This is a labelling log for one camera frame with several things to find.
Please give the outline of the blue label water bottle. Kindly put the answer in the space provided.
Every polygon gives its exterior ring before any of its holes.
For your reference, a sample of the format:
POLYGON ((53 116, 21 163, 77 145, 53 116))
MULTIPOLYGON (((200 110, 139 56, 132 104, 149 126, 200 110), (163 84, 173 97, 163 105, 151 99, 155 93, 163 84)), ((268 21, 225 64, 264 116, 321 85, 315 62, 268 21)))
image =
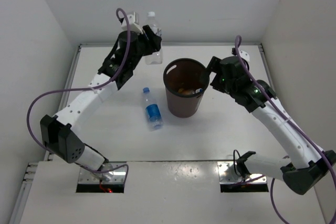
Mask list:
POLYGON ((158 130, 163 126, 162 116, 156 102, 148 87, 143 88, 143 104, 147 122, 152 130, 158 130))

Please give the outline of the orange juice bottle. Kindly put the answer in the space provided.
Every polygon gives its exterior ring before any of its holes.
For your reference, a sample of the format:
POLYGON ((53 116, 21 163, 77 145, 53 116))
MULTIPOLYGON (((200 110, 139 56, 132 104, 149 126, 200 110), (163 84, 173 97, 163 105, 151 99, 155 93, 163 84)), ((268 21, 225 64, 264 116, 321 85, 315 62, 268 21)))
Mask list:
POLYGON ((193 91, 192 89, 184 89, 184 88, 180 88, 178 90, 178 93, 181 95, 193 95, 193 91))

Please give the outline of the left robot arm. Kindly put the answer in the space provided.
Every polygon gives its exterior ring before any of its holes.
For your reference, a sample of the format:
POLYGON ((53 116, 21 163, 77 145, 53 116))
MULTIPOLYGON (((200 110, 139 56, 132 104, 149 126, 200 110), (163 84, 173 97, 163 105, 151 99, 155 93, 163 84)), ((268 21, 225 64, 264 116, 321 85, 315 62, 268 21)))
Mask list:
POLYGON ((123 31, 89 85, 54 116, 40 120, 43 145, 65 162, 94 174, 106 173, 107 159, 79 138, 80 127, 133 76, 139 61, 161 49, 162 38, 150 26, 142 32, 123 31))

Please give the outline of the brown plastic waste bin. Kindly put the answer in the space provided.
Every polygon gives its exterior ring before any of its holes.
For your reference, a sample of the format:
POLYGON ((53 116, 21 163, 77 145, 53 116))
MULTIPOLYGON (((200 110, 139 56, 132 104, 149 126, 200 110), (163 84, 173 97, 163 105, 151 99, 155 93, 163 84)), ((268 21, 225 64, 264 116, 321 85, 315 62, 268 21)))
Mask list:
POLYGON ((209 85, 209 77, 201 80, 205 66, 190 58, 180 58, 168 64, 163 72, 169 111, 178 118, 189 118, 200 105, 209 85))

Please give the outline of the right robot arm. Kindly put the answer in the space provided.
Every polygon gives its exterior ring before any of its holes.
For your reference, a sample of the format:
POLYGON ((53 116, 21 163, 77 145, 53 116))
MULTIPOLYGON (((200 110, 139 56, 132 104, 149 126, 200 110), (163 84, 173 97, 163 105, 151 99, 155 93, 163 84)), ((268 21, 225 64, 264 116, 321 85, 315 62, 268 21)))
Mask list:
POLYGON ((284 112, 274 90, 263 80, 253 82, 246 73, 248 63, 237 56, 224 59, 212 57, 203 79, 215 77, 213 89, 230 95, 258 119, 275 137, 288 159, 267 158, 249 151, 235 161, 234 171, 242 178, 263 174, 283 181, 293 192, 304 195, 328 172, 326 161, 335 164, 335 151, 313 147, 299 133, 297 123, 284 112))

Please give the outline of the clear plastic bottle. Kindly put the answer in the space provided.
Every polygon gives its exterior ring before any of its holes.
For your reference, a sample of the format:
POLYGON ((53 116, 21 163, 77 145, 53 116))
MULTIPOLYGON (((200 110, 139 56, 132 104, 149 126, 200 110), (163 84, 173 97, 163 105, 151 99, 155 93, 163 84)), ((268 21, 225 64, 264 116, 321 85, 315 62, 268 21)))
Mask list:
POLYGON ((193 94, 197 94, 197 93, 200 93, 202 91, 203 91, 202 88, 198 88, 198 89, 196 89, 196 90, 193 91, 193 94))

